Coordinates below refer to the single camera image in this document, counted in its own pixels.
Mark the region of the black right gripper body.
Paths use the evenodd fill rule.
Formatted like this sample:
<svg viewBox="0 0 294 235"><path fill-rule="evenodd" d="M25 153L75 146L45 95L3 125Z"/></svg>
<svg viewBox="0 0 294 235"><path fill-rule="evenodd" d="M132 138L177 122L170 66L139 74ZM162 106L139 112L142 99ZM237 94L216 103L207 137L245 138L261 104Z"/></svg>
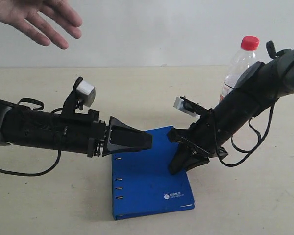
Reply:
<svg viewBox="0 0 294 235"><path fill-rule="evenodd" d="M223 144L228 140L228 109L210 109L208 115L192 123L187 129L172 128L167 137L170 142L181 143L195 158L228 156Z"/></svg>

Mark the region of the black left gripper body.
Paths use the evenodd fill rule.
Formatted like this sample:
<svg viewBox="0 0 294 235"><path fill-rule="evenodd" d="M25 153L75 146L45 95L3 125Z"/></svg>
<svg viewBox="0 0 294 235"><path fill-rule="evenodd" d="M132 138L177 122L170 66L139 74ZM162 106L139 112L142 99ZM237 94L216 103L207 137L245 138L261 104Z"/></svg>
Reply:
<svg viewBox="0 0 294 235"><path fill-rule="evenodd" d="M66 126L63 150L84 153L87 157L107 156L108 125L99 119L99 111L90 109L88 113L61 113L61 121Z"/></svg>

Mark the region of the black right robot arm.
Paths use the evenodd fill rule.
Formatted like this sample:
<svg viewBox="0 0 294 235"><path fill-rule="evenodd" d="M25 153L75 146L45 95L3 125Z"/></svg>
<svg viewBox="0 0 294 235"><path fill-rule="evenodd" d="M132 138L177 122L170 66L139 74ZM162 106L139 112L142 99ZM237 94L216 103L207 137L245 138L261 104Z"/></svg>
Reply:
<svg viewBox="0 0 294 235"><path fill-rule="evenodd" d="M224 143L264 110L273 111L280 98L294 94L294 49L277 51L272 41L266 49L271 61L255 62L245 70L215 108L205 109L182 96L176 99L176 109L199 115L199 120L188 129L168 132L169 141L178 143L168 165L170 174L205 165L214 157L223 162L228 155Z"/></svg>

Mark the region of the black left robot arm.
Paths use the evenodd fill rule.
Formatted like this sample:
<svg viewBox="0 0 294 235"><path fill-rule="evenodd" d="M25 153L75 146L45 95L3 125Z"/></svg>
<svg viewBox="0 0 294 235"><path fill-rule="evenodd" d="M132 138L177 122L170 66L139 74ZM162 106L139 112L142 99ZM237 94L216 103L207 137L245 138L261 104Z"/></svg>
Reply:
<svg viewBox="0 0 294 235"><path fill-rule="evenodd" d="M83 153L88 157L138 152L152 147L152 135L99 111L48 113L0 100L0 146L19 145Z"/></svg>

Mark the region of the person's open hand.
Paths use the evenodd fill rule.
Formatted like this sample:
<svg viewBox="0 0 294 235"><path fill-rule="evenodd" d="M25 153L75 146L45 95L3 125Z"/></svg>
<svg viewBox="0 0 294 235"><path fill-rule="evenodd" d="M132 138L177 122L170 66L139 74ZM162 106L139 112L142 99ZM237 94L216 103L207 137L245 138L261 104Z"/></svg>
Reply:
<svg viewBox="0 0 294 235"><path fill-rule="evenodd" d="M44 47L53 43L61 50L68 49L67 40L39 13L52 19L73 38L81 38L82 17L67 0L0 0L0 23Z"/></svg>

